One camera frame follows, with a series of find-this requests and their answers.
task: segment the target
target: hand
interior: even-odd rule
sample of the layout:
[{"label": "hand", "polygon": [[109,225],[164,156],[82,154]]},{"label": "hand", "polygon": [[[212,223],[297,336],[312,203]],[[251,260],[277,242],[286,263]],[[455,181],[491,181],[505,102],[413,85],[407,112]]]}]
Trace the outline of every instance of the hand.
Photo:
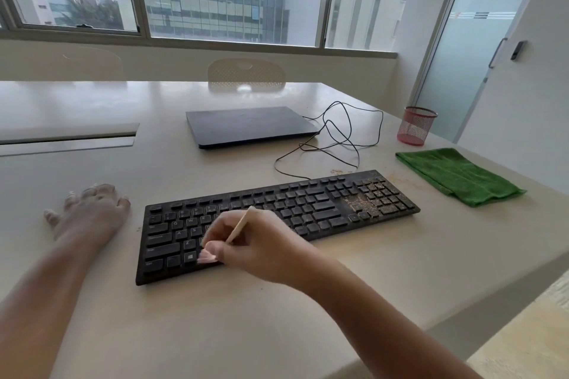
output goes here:
[{"label": "hand", "polygon": [[63,214],[46,210],[44,217],[59,243],[78,243],[98,252],[122,227],[129,211],[126,197],[118,199],[112,184],[101,184],[83,190],[81,197],[71,192]]},{"label": "hand", "polygon": [[292,232],[272,211],[252,210],[234,245],[225,242],[245,214],[226,211],[213,222],[203,239],[204,249],[217,260],[263,280],[298,288],[309,275],[306,268],[322,254]]}]

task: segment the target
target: door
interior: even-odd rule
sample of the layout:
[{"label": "door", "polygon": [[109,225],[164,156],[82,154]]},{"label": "door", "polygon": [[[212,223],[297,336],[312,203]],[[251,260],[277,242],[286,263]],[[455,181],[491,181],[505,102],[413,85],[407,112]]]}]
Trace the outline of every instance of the door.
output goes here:
[{"label": "door", "polygon": [[431,128],[457,142],[461,126],[511,33],[523,0],[454,0],[415,104],[439,114]]}]

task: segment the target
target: person's right arm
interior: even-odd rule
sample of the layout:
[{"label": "person's right arm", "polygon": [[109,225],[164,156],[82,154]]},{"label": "person's right arm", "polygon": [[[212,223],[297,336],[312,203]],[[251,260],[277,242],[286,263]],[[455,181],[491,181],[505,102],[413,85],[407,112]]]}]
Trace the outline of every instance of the person's right arm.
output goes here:
[{"label": "person's right arm", "polygon": [[204,237],[205,250],[224,264],[311,297],[338,324],[376,377],[480,379],[359,277],[292,232],[273,212],[255,210],[235,245],[227,245],[224,240],[243,214],[222,213]]}]

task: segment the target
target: black cable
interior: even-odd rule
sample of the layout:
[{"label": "black cable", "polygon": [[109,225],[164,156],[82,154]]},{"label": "black cable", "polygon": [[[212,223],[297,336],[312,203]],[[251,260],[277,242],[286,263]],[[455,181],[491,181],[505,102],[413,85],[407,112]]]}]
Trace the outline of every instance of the black cable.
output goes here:
[{"label": "black cable", "polygon": [[[348,133],[348,136],[346,136],[341,130],[339,130],[339,129],[338,129],[338,126],[336,126],[336,124],[335,124],[331,119],[326,119],[326,118],[325,118],[326,113],[327,113],[329,110],[331,110],[332,108],[334,108],[335,106],[337,106],[337,105],[342,105],[342,108],[344,109],[344,112],[346,113],[346,117],[348,118],[348,124],[349,124],[349,126],[350,126],[350,132]],[[346,109],[346,105],[349,106],[349,107],[354,108],[355,110],[369,111],[369,112],[380,112],[380,113],[381,113],[380,129],[379,129],[379,131],[378,131],[378,133],[377,133],[377,141],[376,141],[375,143],[373,143],[373,144],[368,144],[368,145],[353,144],[353,142],[350,140],[350,138],[352,137],[352,131],[353,131],[353,129],[352,129],[352,120],[350,119],[350,114],[348,113],[348,110]],[[283,175],[288,175],[288,176],[290,176],[290,177],[295,177],[295,178],[303,178],[303,179],[305,179],[305,180],[311,180],[310,177],[305,177],[305,176],[303,176],[303,175],[294,175],[294,174],[285,173],[285,172],[281,171],[279,168],[276,167],[276,163],[277,163],[279,160],[281,160],[281,159],[287,157],[289,154],[292,154],[292,153],[294,153],[295,151],[297,151],[297,150],[300,149],[300,150],[302,150],[303,152],[324,152],[324,153],[326,153],[327,155],[333,157],[334,159],[339,160],[340,162],[345,163],[346,165],[352,166],[352,167],[354,167],[355,169],[358,169],[358,168],[359,168],[359,159],[360,159],[358,147],[360,147],[360,148],[373,147],[374,145],[377,145],[377,144],[380,142],[380,138],[381,138],[381,126],[383,125],[383,116],[384,116],[384,114],[383,114],[383,111],[381,111],[381,110],[367,110],[366,108],[354,107],[353,105],[347,104],[347,103],[345,103],[345,102],[340,102],[339,100],[334,101],[334,102],[332,102],[332,103],[328,106],[328,108],[326,108],[326,109],[324,110],[324,112],[323,112],[321,115],[319,115],[319,116],[317,116],[317,117],[310,118],[310,117],[303,116],[303,117],[306,118],[307,120],[315,120],[315,121],[317,121],[317,120],[321,117],[321,118],[322,118],[322,122],[323,122],[323,126],[318,130],[318,132],[316,132],[314,135],[312,135],[312,136],[308,139],[308,141],[306,141],[306,142],[300,142],[300,143],[298,144],[298,147],[297,147],[297,148],[295,148],[294,150],[291,150],[291,151],[288,152],[287,154],[284,154],[284,155],[282,155],[281,157],[277,158],[277,159],[275,160],[275,163],[274,163],[273,167],[274,167],[274,169],[275,169],[277,172],[279,172],[279,173],[281,173],[281,174],[283,174]],[[340,132],[340,134],[341,134],[345,139],[342,140],[342,141],[338,141],[336,138],[334,138],[334,136],[332,135],[332,132],[330,132],[330,128],[328,127],[328,123],[332,124],[332,126],[334,126],[334,127],[336,128],[336,130],[337,130],[338,132]],[[317,146],[315,146],[315,145],[309,144],[309,142],[312,141],[317,135],[319,135],[319,134],[324,130],[324,128],[326,128],[326,131],[328,132],[328,134],[330,135],[330,137],[334,140],[334,143],[331,144],[331,145],[328,145],[328,146],[326,146],[326,147],[317,147]],[[348,143],[350,146],[352,146],[353,149],[354,149],[354,151],[356,152],[356,154],[357,154],[357,165],[354,165],[353,163],[346,162],[345,160],[342,160],[342,159],[338,158],[337,156],[334,156],[332,153],[326,151],[326,149],[330,149],[331,147],[335,147],[335,146],[337,146],[337,145],[347,146],[346,143]]]}]

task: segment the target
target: person's right hand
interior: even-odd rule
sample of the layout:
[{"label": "person's right hand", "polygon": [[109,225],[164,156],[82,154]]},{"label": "person's right hand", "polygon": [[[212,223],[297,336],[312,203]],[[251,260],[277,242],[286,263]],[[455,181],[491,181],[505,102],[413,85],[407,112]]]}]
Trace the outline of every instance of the person's right hand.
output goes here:
[{"label": "person's right hand", "polygon": [[252,210],[234,244],[227,244],[225,240],[244,214],[242,210],[222,213],[206,232],[202,246],[226,265],[297,287],[309,274],[310,262],[322,254],[268,210]]}]

